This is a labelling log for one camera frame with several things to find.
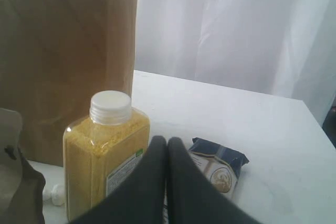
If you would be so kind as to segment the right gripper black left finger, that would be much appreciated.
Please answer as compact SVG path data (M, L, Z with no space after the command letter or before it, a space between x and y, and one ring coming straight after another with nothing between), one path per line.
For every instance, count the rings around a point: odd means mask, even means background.
M163 223L166 170L166 139L154 136L125 181L71 223Z

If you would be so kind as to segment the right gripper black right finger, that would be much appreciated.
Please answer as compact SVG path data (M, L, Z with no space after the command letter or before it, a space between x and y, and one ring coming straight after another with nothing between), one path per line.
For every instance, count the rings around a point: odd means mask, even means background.
M180 138L170 138L167 149L169 223L259 223L210 184Z

